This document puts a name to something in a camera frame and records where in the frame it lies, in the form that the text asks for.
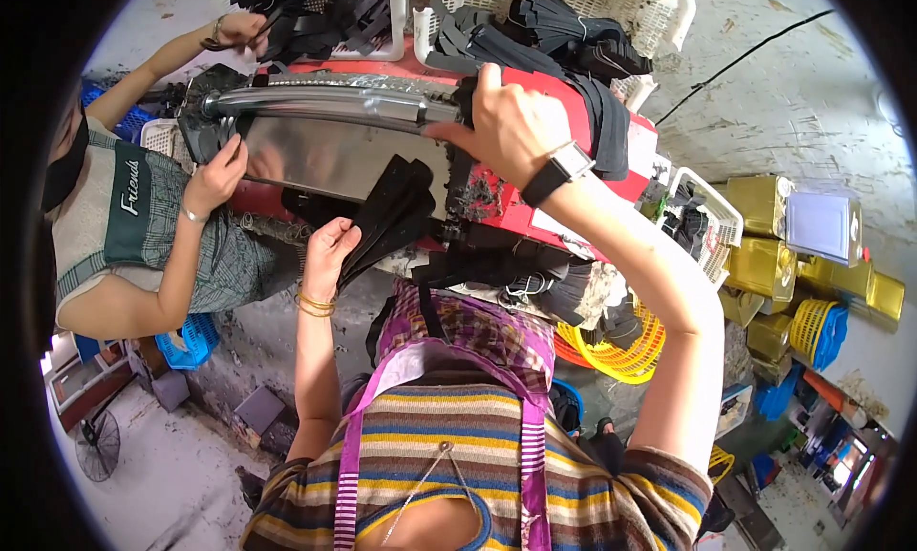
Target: black face mask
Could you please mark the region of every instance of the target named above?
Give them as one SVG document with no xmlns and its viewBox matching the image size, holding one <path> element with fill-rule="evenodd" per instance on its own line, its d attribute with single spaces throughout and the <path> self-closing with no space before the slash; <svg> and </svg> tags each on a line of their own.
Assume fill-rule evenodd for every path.
<svg viewBox="0 0 917 551">
<path fill-rule="evenodd" d="M 48 166 L 45 173 L 45 189 L 41 196 L 41 212 L 48 213 L 61 204 L 76 187 L 76 180 L 83 170 L 86 148 L 89 146 L 89 124 L 86 115 L 76 130 L 74 144 L 67 154 Z"/>
</svg>

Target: striped sweater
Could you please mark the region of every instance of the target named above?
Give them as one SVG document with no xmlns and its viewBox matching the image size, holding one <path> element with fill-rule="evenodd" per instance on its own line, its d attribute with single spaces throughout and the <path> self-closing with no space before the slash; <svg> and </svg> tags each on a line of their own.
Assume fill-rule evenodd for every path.
<svg viewBox="0 0 917 551">
<path fill-rule="evenodd" d="M 398 511 L 430 467 L 439 443 L 450 441 L 453 458 L 483 510 L 480 533 L 464 548 L 518 549 L 521 402 L 500 385 L 442 385 L 435 378 L 393 388 L 365 412 L 357 545 L 361 533 Z M 346 419 L 315 461 L 293 460 L 271 472 L 242 549 L 332 547 L 345 429 Z M 550 420 L 545 436 L 554 549 L 692 548 L 713 491 L 704 473 L 641 448 L 627 450 L 621 474 L 611 477 Z M 452 466 L 440 465 L 417 498 L 450 494 L 464 495 L 464 490 Z"/>
</svg>

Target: woman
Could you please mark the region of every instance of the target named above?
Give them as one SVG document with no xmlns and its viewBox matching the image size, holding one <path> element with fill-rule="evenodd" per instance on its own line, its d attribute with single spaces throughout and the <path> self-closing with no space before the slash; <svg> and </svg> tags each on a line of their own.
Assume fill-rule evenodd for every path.
<svg viewBox="0 0 917 551">
<path fill-rule="evenodd" d="M 553 98 L 480 71 L 474 127 L 430 128 L 522 189 L 570 141 Z M 551 326 L 395 282 L 379 367 L 341 419 L 329 316 L 360 239 L 339 218 L 309 241 L 297 328 L 299 429 L 241 546 L 263 549 L 691 548 L 723 379 L 723 317 L 704 273 L 591 173 L 540 207 L 590 240 L 666 326 L 666 347 L 612 476 L 553 421 Z M 432 339 L 431 323 L 444 339 Z"/>
<path fill-rule="evenodd" d="M 52 223 L 60 327 L 94 339 L 150 336 L 180 327 L 189 312 L 232 309 L 295 281 L 295 249 L 249 235 L 223 208 L 246 170 L 238 137 L 189 177 L 111 132 L 150 87 L 211 42 L 263 53 L 266 19 L 229 14 L 179 36 L 85 115 L 75 95 L 52 142 L 41 206 Z"/>
</svg>

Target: plaid apron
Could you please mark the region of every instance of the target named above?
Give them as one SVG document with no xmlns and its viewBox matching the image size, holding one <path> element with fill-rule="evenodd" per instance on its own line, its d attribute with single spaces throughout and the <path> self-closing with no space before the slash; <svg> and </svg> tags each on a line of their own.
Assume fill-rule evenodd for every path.
<svg viewBox="0 0 917 551">
<path fill-rule="evenodd" d="M 69 270 L 59 270 L 57 304 L 100 270 L 137 264 L 163 270 L 175 240 L 184 188 L 190 176 L 161 153 L 89 132 L 90 148 L 113 150 L 114 179 L 105 238 Z M 67 239 L 55 239 L 65 243 Z M 242 230 L 223 206 L 201 235 L 197 279 L 189 313 L 212 313 L 263 300 L 296 280 L 295 248 Z"/>
<path fill-rule="evenodd" d="M 421 377 L 426 361 L 441 358 L 470 361 L 522 400 L 522 549 L 550 549 L 544 415 L 552 412 L 547 391 L 554 372 L 553 327 L 475 299 L 431 297 L 426 288 L 418 290 L 402 279 L 395 281 L 393 299 L 378 342 L 382 360 L 347 414 L 335 505 L 335 551 L 350 551 L 357 536 L 364 410 L 385 391 Z"/>
</svg>

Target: purple apron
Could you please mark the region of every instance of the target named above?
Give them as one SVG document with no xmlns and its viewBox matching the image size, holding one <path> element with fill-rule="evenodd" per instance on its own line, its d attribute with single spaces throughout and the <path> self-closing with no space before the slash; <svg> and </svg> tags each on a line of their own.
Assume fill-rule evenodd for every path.
<svg viewBox="0 0 917 551">
<path fill-rule="evenodd" d="M 431 299 L 429 291 L 419 291 L 401 279 L 395 281 L 393 298 L 394 309 L 378 343 L 382 361 L 359 403 L 346 415 L 335 506 L 335 551 L 350 551 L 356 541 L 363 412 L 380 394 L 423 376 L 431 359 L 467 360 L 522 401 L 522 549 L 550 549 L 544 415 L 552 413 L 547 391 L 554 373 L 553 328 L 533 316 L 512 316 L 499 306 L 470 298 Z"/>
</svg>

